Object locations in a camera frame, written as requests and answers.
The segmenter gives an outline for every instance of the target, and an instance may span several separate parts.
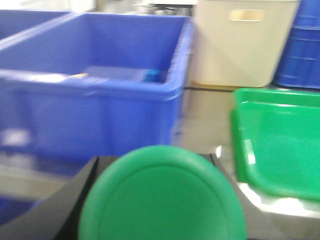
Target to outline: white surface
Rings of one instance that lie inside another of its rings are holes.
[[[0,0],[0,9],[19,9],[20,0]]]
[[[0,0],[0,9],[71,10],[85,12],[95,7],[94,0]]]
[[[203,85],[263,87],[273,78],[299,1],[199,0],[190,80]],[[236,19],[230,15],[243,10]],[[252,16],[248,13],[261,13]]]
[[[152,0],[151,3],[165,5],[197,5],[198,0]]]

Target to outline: green round lid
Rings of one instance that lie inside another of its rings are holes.
[[[80,240],[245,240],[243,212],[223,174],[173,146],[149,146],[115,161],[96,181]]]

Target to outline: beige plastic bin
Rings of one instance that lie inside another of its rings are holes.
[[[189,80],[202,85],[268,85],[299,2],[198,0]]]

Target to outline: stacked blue crate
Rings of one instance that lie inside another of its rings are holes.
[[[320,89],[320,1],[302,0],[274,81],[282,86]]]

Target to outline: plastic container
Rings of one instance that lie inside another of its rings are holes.
[[[0,44],[1,147],[88,160],[171,144],[192,31],[182,16],[77,13]]]
[[[0,40],[60,17],[67,11],[0,10]]]
[[[231,122],[238,181],[319,202],[319,103],[313,92],[236,90]]]
[[[274,81],[288,87],[320,88],[320,28],[291,29]]]
[[[222,173],[172,146],[119,158],[92,186],[79,240],[245,240],[244,214]]]
[[[298,0],[199,0],[190,81],[263,87],[274,76]]]
[[[320,1],[301,0],[293,25],[320,28]]]

